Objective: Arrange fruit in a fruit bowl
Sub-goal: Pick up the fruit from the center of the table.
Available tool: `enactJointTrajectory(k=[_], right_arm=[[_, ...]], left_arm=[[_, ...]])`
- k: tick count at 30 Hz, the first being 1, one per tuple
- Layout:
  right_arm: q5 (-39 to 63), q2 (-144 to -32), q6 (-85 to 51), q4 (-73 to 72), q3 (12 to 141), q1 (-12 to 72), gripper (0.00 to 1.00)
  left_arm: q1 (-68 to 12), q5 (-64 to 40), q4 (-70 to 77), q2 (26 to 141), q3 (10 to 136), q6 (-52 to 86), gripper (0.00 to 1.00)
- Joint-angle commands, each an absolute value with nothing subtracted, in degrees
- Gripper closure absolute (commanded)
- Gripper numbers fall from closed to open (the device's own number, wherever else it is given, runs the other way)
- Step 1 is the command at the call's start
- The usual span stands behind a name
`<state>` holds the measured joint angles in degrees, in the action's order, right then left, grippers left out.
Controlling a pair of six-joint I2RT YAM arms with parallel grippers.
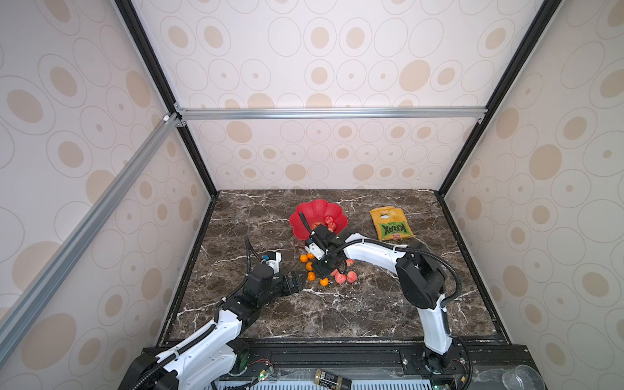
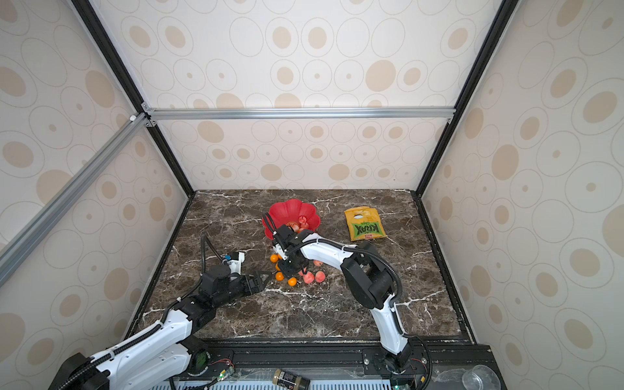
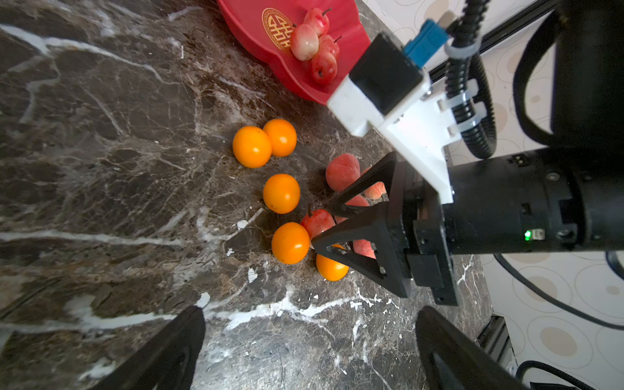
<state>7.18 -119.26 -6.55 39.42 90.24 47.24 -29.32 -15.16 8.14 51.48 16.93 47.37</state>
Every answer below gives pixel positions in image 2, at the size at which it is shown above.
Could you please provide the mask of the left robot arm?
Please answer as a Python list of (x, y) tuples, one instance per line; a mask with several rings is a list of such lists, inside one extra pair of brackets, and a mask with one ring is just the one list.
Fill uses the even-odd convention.
[(193, 362), (206, 362), (207, 352), (195, 333), (220, 307), (263, 292), (272, 276), (264, 271), (242, 275), (242, 254), (217, 258), (213, 267), (201, 265), (198, 282), (160, 320), (90, 357), (74, 354), (58, 369), (50, 388), (148, 389), (187, 371)]

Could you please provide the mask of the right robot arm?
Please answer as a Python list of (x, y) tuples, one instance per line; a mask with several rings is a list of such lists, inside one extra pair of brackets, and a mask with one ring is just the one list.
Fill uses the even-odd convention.
[(286, 279), (305, 276), (309, 263), (320, 261), (342, 272), (346, 286), (363, 307), (371, 311), (386, 351), (384, 363), (393, 373), (401, 373), (418, 359), (413, 356), (414, 342), (422, 346), (419, 359), (425, 378), (431, 378), (432, 356), (427, 343), (408, 334), (402, 325), (397, 302), (403, 293), (400, 277), (394, 268), (371, 245), (347, 245), (304, 229), (296, 232), (287, 225), (277, 226), (270, 214), (263, 216), (271, 232), (271, 242), (278, 257), (276, 267)]

